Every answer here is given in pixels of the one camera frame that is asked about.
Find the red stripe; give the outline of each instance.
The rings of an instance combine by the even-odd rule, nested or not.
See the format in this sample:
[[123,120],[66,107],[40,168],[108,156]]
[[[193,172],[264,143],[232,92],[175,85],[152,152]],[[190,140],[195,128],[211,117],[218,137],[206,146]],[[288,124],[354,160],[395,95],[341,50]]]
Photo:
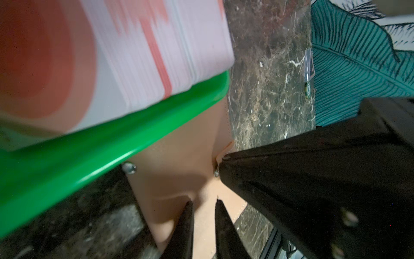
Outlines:
[[170,77],[168,76],[167,69],[165,68],[164,61],[162,60],[161,52],[159,51],[158,45],[156,43],[154,33],[151,28],[151,23],[146,18],[140,18],[140,23],[142,30],[144,31],[145,38],[147,39],[152,58],[155,61],[156,68],[164,86],[164,99],[167,99],[171,96],[172,92],[171,81]]

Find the black metal frame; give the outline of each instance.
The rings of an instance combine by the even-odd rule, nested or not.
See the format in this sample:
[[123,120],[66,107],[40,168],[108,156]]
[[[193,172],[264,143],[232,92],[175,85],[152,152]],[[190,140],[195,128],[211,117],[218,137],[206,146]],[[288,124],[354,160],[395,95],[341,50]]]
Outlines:
[[[414,254],[413,165],[414,101],[382,98],[363,100],[355,118],[229,154],[219,174],[307,258],[388,259]],[[249,258],[221,200],[215,220],[217,258]],[[191,258],[193,223],[189,202],[161,258]]]

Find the marble surface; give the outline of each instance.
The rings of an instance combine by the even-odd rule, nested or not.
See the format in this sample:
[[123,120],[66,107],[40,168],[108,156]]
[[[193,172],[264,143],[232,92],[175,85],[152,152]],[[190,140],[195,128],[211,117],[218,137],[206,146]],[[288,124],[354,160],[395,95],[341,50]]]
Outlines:
[[[236,62],[228,94],[236,148],[315,127],[301,74],[311,45],[305,0],[226,0]],[[235,227],[258,258],[272,224],[247,206]],[[124,173],[116,168],[0,240],[0,258],[152,259],[160,256]]]
[[[306,0],[225,1],[235,64],[228,94],[237,150],[270,144],[315,128],[315,90],[307,99],[303,57],[311,47],[311,7]],[[253,259],[273,225],[247,205],[235,223]]]

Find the screw head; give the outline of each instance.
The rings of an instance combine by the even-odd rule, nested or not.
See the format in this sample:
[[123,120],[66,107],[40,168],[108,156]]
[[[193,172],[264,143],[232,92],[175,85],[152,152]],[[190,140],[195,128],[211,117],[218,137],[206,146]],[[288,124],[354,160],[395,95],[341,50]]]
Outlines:
[[341,208],[341,218],[342,218],[342,222],[347,227],[354,228],[358,225],[358,222],[359,222],[358,217],[355,214],[353,214],[351,211],[345,208]]
[[332,249],[332,256],[335,259],[344,259],[345,258],[345,253],[342,249],[340,249],[339,247],[337,247],[335,244],[331,244],[331,249]]
[[126,174],[134,174],[137,171],[137,166],[131,162],[122,163],[122,171]]

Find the teal leaf pattern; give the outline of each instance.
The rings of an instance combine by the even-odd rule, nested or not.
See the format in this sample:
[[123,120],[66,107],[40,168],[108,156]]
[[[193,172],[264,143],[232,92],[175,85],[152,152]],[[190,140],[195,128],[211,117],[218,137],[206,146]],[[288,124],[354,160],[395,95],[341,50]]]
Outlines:
[[311,8],[316,125],[353,117],[365,97],[414,96],[414,52],[329,0]]

